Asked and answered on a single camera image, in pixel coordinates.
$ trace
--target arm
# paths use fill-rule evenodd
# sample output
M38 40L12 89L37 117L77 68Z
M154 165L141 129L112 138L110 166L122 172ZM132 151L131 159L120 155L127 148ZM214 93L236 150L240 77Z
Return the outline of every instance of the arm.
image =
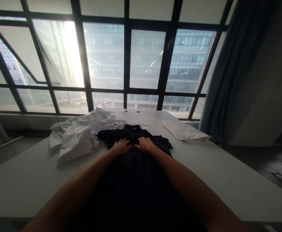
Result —
M184 165L156 147L150 138L140 138L136 148L151 154L172 184L204 222L209 232L250 231L223 201Z
M78 172L49 200L22 232L64 230L65 225L94 189L105 169L118 155L126 154L132 148L131 145L127 147L129 142L126 139L115 141L109 151Z

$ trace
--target wall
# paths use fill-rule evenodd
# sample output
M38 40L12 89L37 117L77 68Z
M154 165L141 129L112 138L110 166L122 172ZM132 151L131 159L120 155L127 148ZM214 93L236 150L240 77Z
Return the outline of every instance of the wall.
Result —
M65 121L68 116L21 115L0 113L0 122L7 130L48 130L51 125Z
M271 146L282 133L282 1L226 126L227 142Z

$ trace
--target person's right arm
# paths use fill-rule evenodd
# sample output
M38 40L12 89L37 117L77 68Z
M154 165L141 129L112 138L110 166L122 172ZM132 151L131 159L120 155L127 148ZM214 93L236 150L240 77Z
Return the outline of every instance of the person's right arm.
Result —
M250 229L192 171L156 147L150 138L139 138L140 151L151 154L164 169L172 184L204 222L208 232Z

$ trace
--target tabletop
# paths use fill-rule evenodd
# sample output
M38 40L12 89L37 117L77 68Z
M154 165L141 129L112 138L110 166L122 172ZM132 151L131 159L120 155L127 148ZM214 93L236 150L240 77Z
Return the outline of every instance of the tabletop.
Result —
M177 140L161 121L177 121L166 111L113 112L128 122L147 123L152 135L168 138L171 154L201 178L243 221L282 222L282 189L210 141ZM58 164L49 138L0 166L0 217L31 218L75 173L106 152Z

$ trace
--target blue curtain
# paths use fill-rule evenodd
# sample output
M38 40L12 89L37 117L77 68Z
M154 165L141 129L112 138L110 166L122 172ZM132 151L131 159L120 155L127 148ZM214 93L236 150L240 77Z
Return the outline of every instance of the blue curtain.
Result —
M199 130L226 142L224 127L236 94L258 52L274 0L238 0L209 85Z

